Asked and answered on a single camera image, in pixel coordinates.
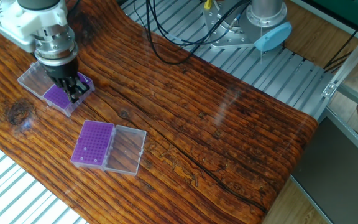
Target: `metal bracket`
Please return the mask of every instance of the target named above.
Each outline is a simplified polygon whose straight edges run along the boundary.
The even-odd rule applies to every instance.
[[[338,86],[334,83],[328,83],[327,87],[324,89],[321,94],[322,97],[331,98],[333,97],[335,91],[338,89]]]
[[[353,50],[350,56],[343,63],[342,67],[333,76],[327,87],[324,89],[321,96],[330,98],[335,93],[337,87],[346,79],[346,77],[352,72],[354,67],[358,64],[358,46]]]

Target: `metal cylinder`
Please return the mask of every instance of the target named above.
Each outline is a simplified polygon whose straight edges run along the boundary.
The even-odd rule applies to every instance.
[[[259,18],[269,18],[282,10],[283,0],[253,0],[252,12]]]

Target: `floor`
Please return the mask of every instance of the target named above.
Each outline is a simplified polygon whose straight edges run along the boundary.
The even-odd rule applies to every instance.
[[[293,26],[293,33],[286,41],[286,47],[315,65],[325,66],[350,35],[291,1],[285,1],[285,3],[288,7],[288,20]],[[351,40],[339,56],[350,52],[357,44],[357,39]],[[358,91],[358,66],[345,84]],[[336,93],[329,106],[358,132],[358,116],[356,104],[353,101]],[[289,180],[265,218],[264,224],[273,223],[320,224],[326,222],[298,187]]]

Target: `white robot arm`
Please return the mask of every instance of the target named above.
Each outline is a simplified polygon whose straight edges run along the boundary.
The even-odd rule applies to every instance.
[[[89,86],[77,75],[78,46],[66,16],[64,0],[17,0],[0,13],[0,31],[26,52],[34,53],[74,103]]]

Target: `clear plastic lid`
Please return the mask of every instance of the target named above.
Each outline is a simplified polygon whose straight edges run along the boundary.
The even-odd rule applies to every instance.
[[[85,121],[71,162],[77,167],[136,175],[145,137],[143,130]]]
[[[67,94],[53,83],[46,74],[46,71],[42,68],[40,62],[32,63],[30,68],[23,73],[17,81],[32,94],[41,100],[45,100],[49,106],[53,106],[62,111],[66,116],[70,116],[75,108],[77,108],[92,91],[94,91],[94,85],[90,78],[79,72],[78,76],[82,82],[89,85],[89,90],[75,103],[70,102]]]

